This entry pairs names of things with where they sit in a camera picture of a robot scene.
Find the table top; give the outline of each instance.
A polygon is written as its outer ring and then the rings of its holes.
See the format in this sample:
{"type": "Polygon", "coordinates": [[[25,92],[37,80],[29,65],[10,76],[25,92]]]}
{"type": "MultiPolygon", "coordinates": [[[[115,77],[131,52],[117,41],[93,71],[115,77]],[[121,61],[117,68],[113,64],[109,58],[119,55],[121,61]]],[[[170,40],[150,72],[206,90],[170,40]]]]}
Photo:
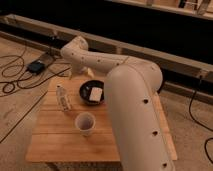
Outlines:
{"type": "MultiPolygon", "coordinates": [[[[79,95],[80,86],[90,80],[86,76],[68,78],[56,77],[51,80],[44,103],[38,114],[26,160],[29,162],[113,162],[120,161],[106,105],[84,104],[79,95]],[[56,99],[56,86],[61,84],[68,92],[72,110],[63,113],[56,99]],[[74,126],[74,119],[88,111],[95,115],[96,125],[91,136],[84,137],[74,126]]],[[[160,115],[160,123],[164,132],[172,159],[177,160],[174,143],[169,131],[163,108],[158,95],[154,103],[160,115]]]]}

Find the small bottle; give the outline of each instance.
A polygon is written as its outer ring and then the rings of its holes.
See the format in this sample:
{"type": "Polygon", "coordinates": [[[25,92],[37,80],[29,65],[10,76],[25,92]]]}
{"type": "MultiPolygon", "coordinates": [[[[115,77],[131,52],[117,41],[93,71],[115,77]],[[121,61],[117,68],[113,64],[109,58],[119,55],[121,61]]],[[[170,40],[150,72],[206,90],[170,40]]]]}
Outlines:
{"type": "Polygon", "coordinates": [[[57,85],[56,96],[57,96],[58,104],[63,112],[67,112],[71,110],[71,104],[70,104],[67,91],[61,85],[57,85]]]}

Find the white cup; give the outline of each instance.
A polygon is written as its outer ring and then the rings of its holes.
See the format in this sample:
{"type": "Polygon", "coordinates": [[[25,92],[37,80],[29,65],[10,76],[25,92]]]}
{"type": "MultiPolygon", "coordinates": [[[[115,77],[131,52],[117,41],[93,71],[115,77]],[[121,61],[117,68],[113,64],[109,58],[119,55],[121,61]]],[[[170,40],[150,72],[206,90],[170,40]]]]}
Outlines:
{"type": "Polygon", "coordinates": [[[83,136],[90,136],[95,127],[95,116],[89,112],[82,112],[75,118],[75,127],[83,136]]]}

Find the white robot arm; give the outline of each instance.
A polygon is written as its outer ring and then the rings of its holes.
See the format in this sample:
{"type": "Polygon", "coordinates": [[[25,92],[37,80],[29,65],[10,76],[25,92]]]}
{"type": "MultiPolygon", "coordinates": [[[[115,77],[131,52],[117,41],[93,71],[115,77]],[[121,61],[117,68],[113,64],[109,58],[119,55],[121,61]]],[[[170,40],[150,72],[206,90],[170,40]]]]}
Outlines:
{"type": "Polygon", "coordinates": [[[162,83],[160,68],[136,57],[90,52],[82,37],[65,45],[61,55],[73,72],[87,66],[108,73],[104,95],[124,170],[174,171],[153,103],[162,83]]]}

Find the black panel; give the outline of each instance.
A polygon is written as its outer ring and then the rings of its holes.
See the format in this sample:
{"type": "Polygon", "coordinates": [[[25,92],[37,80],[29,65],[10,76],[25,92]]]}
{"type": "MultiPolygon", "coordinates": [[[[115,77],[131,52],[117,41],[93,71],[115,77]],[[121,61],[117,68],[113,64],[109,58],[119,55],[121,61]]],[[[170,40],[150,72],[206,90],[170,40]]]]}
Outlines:
{"type": "Polygon", "coordinates": [[[104,0],[8,3],[22,16],[213,64],[210,20],[104,0]]]}

